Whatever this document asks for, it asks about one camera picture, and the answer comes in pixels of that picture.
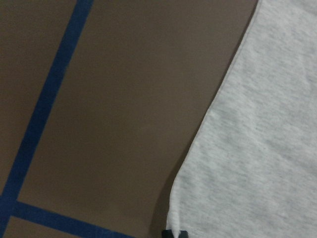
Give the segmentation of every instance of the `gray cloth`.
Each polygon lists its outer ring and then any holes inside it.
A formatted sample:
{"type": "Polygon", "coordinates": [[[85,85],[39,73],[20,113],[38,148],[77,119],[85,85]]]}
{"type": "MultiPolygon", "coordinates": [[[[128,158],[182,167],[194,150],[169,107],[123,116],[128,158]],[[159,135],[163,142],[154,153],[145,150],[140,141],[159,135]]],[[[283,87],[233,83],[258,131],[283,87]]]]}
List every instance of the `gray cloth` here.
{"type": "Polygon", "coordinates": [[[260,0],[170,194],[189,238],[317,237],[317,1],[260,0]]]}

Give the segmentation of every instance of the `black object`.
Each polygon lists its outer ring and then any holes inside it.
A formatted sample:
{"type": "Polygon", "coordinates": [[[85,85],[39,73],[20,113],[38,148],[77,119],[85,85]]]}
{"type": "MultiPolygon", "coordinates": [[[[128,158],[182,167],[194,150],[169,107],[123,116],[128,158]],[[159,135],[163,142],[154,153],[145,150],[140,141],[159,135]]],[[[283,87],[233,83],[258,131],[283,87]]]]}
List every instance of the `black object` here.
{"type": "MultiPolygon", "coordinates": [[[[162,231],[162,238],[174,238],[172,230],[162,231]]],[[[188,238],[187,231],[180,231],[178,238],[188,238]]]]}

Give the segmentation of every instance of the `blue tape strip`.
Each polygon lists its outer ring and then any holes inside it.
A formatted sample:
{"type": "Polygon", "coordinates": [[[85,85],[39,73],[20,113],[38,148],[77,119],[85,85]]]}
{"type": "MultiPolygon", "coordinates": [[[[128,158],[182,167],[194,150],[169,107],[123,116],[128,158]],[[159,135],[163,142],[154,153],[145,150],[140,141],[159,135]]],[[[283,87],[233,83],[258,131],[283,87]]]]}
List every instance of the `blue tape strip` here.
{"type": "Polygon", "coordinates": [[[93,0],[77,1],[57,50],[0,198],[0,237],[4,234],[92,4],[93,0]]]}
{"type": "Polygon", "coordinates": [[[17,202],[13,216],[85,238],[132,238],[86,222],[17,202]]]}

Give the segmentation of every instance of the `blue stripe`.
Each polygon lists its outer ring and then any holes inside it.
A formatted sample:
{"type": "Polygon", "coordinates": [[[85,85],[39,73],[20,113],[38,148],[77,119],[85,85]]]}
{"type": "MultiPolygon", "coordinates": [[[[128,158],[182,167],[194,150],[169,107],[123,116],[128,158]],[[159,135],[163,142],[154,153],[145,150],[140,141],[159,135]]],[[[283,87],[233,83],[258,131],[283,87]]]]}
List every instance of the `blue stripe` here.
{"type": "Polygon", "coordinates": [[[13,216],[85,238],[132,238],[86,222],[17,202],[13,216]]]}
{"type": "Polygon", "coordinates": [[[0,198],[0,237],[18,198],[93,0],[78,0],[44,83],[0,198]]]}

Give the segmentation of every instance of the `heather gray shirt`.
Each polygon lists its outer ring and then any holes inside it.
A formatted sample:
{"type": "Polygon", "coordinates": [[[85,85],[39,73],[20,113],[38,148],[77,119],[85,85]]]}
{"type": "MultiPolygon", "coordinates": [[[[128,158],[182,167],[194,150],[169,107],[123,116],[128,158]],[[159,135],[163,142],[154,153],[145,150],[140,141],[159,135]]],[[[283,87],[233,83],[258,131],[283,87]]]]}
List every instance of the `heather gray shirt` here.
{"type": "Polygon", "coordinates": [[[317,0],[260,0],[170,194],[175,238],[317,237],[317,0]]]}

